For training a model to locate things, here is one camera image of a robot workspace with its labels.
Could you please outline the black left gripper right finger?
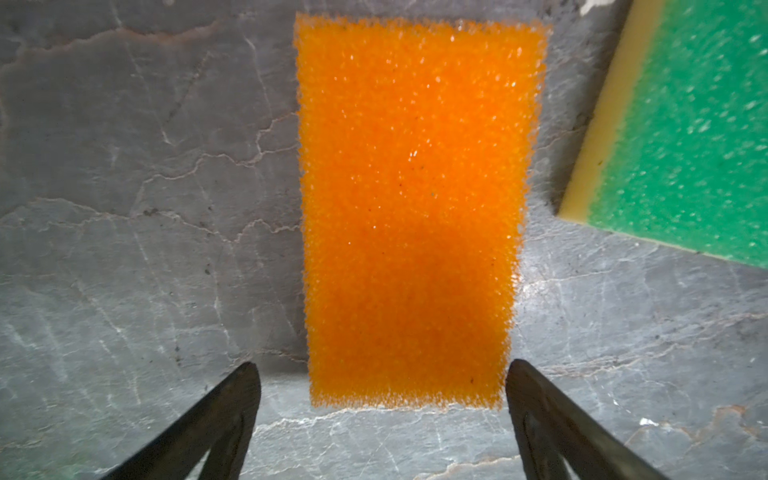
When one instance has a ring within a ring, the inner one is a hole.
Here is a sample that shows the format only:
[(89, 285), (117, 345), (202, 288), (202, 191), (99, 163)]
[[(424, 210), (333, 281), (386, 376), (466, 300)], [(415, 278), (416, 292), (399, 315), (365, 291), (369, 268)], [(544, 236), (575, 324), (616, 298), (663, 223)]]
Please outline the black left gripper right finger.
[(506, 396), (528, 479), (663, 479), (529, 362), (511, 362)]

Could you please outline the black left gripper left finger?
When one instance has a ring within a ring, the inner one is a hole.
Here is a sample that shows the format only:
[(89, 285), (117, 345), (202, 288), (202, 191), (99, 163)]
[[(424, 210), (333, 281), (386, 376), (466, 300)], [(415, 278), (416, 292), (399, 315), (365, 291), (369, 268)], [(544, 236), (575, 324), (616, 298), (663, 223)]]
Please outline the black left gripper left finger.
[(245, 362), (107, 479), (237, 479), (261, 399), (257, 366)]

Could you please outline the bright green sponge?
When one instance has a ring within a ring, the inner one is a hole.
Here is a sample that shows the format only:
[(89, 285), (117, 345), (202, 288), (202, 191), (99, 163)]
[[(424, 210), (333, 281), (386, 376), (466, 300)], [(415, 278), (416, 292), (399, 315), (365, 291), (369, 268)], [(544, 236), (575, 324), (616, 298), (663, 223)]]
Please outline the bright green sponge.
[(767, 264), (767, 5), (636, 1), (558, 214)]

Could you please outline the orange sponge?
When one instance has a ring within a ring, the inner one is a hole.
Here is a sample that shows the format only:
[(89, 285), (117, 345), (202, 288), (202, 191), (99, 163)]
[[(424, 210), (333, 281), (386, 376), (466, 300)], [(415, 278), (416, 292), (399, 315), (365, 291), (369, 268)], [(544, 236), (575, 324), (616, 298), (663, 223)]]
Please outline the orange sponge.
[(314, 406), (501, 404), (550, 33), (297, 16)]

